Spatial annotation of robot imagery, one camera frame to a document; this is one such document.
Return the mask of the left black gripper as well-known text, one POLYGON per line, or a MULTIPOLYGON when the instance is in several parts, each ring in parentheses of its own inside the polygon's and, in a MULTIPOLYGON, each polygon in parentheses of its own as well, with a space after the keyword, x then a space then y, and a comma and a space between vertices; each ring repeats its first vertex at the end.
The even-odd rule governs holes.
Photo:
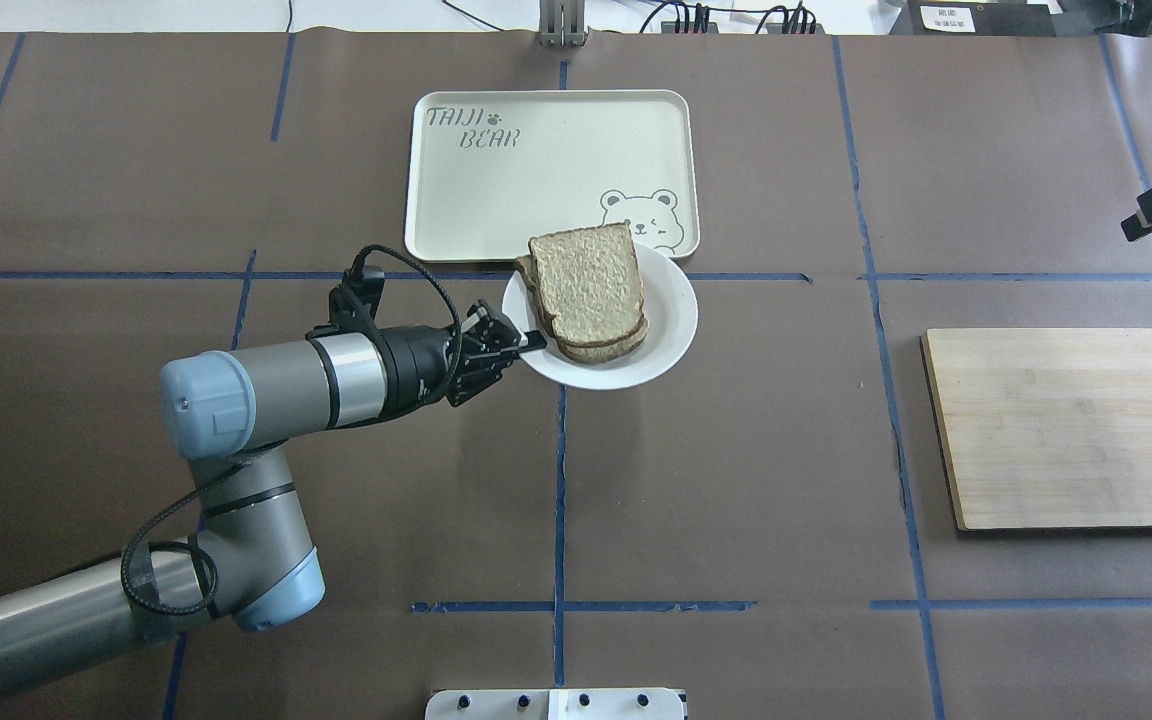
POLYGON ((445 328, 384 329, 380 351, 389 378, 380 419, 397 419, 442 400, 453 407, 465 404, 498 382, 522 354, 547 347, 543 332, 517 329, 483 300, 467 310, 462 323, 445 328))

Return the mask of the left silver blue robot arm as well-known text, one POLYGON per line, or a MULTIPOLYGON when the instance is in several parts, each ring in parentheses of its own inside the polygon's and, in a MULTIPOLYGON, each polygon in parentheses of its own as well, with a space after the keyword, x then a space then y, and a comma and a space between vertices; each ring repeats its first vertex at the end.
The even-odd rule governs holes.
POLYGON ((332 291, 302 340, 209 351, 161 369, 166 429, 195 487, 114 559, 0 597, 0 698, 229 617, 265 632, 312 611, 325 583, 285 442, 463 404, 543 350, 484 301, 444 327, 376 323, 378 301, 332 291))

